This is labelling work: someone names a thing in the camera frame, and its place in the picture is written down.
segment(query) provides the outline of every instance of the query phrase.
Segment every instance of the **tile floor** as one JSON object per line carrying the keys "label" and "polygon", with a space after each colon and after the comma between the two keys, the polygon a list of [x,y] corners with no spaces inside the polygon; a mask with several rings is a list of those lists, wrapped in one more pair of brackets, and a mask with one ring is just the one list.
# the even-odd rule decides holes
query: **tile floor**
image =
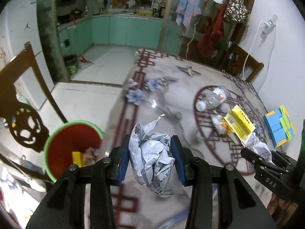
{"label": "tile floor", "polygon": [[[104,131],[108,115],[120,92],[120,88],[114,87],[58,83],[52,95],[68,121],[90,121]],[[49,101],[45,102],[39,114],[50,134],[63,124]],[[1,143],[18,157],[25,155],[27,160],[44,169],[43,152],[37,153],[22,147],[13,139],[10,132],[0,125]]]}
{"label": "tile floor", "polygon": [[94,65],[79,69],[71,80],[123,84],[135,62],[137,50],[136,47],[95,45],[84,54]]}

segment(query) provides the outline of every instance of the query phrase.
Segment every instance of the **clear plastic bottle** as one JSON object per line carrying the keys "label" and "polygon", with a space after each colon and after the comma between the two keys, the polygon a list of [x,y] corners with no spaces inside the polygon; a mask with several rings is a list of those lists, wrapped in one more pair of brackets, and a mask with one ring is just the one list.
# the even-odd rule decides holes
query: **clear plastic bottle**
{"label": "clear plastic bottle", "polygon": [[216,87],[212,91],[210,90],[207,91],[205,93],[203,100],[198,101],[195,107],[200,112],[207,109],[218,107],[228,98],[228,95],[229,95],[229,91],[226,87],[224,86]]}

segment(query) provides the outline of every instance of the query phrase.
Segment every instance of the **bottle label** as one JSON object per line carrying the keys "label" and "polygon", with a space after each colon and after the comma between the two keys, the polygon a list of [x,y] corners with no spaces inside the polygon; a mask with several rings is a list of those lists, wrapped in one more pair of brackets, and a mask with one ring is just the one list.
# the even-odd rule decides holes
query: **bottle label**
{"label": "bottle label", "polygon": [[220,88],[214,89],[213,92],[217,95],[219,101],[221,102],[225,101],[226,99],[225,93]]}

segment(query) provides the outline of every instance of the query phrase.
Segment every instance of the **red cloth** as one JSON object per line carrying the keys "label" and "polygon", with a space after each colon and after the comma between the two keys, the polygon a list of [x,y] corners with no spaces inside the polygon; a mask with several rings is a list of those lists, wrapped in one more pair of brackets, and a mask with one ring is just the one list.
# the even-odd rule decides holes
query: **red cloth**
{"label": "red cloth", "polygon": [[204,36],[197,44],[199,53],[203,57],[210,58],[216,50],[216,41],[225,36],[225,29],[222,19],[228,4],[229,0],[226,0],[224,5],[218,10],[217,15],[214,17],[213,22],[206,30]]}

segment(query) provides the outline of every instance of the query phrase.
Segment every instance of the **screw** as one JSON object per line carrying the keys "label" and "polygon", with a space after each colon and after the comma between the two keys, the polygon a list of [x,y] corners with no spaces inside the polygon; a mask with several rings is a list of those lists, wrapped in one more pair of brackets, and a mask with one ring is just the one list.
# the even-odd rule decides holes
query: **screw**
{"label": "screw", "polygon": [[228,164],[228,165],[226,165],[226,169],[229,171],[232,171],[232,170],[234,170],[234,166],[231,164]]}
{"label": "screw", "polygon": [[110,162],[111,162],[111,158],[109,158],[109,157],[104,157],[104,158],[102,159],[102,161],[103,161],[103,163],[107,164],[107,163],[110,163]]}
{"label": "screw", "polygon": [[71,164],[69,165],[68,169],[69,170],[75,170],[77,168],[77,165],[76,164]]}
{"label": "screw", "polygon": [[200,158],[199,158],[199,157],[194,157],[194,158],[193,158],[193,161],[194,161],[194,162],[199,162],[199,161],[200,161]]}

